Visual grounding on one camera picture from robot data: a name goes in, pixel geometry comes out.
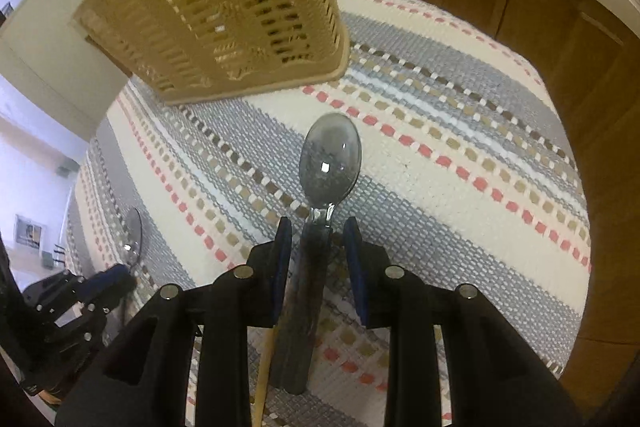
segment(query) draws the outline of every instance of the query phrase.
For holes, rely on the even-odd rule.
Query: spoon handle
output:
[[[329,261],[330,237],[331,227],[305,223],[298,267],[278,324],[270,382],[290,394],[301,394],[306,389]]]

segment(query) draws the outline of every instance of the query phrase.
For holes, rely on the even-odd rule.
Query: beige basket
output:
[[[167,103],[339,78],[336,0],[84,0],[76,20]]]

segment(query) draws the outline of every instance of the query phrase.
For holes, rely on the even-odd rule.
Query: screw head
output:
[[[392,264],[385,268],[385,275],[389,277],[389,279],[402,279],[402,277],[404,277],[404,269]]]
[[[458,288],[458,291],[465,299],[473,299],[478,295],[478,288],[472,284],[463,284]]]
[[[254,275],[254,269],[249,265],[241,264],[240,266],[236,266],[234,268],[234,276],[236,279],[249,279]]]
[[[178,296],[178,293],[180,293],[180,288],[175,284],[165,284],[160,288],[160,296],[166,301],[174,299]]]

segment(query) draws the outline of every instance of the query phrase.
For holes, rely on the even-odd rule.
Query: striped rug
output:
[[[133,314],[162,284],[206,285],[244,263],[273,238],[280,216],[292,220],[297,250],[308,214],[302,143],[321,115],[342,112],[358,128],[363,160],[334,229],[356,216],[368,241],[425,281],[477,285],[559,376],[586,298],[590,234],[542,79],[523,57],[429,4],[338,2],[351,35],[339,81],[165,107],[133,79],[79,173],[69,263],[88,275],[122,260],[124,216],[138,208],[146,248]],[[360,326],[339,234],[335,243],[308,393],[270,390],[267,425],[382,425],[388,333]],[[252,387],[262,336],[249,334]],[[446,425],[442,345],[439,357]]]

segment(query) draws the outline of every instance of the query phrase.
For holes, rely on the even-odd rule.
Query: spoon bowl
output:
[[[362,144],[353,122],[343,114],[319,118],[300,153],[300,184],[314,208],[337,205],[351,192],[360,174]]]

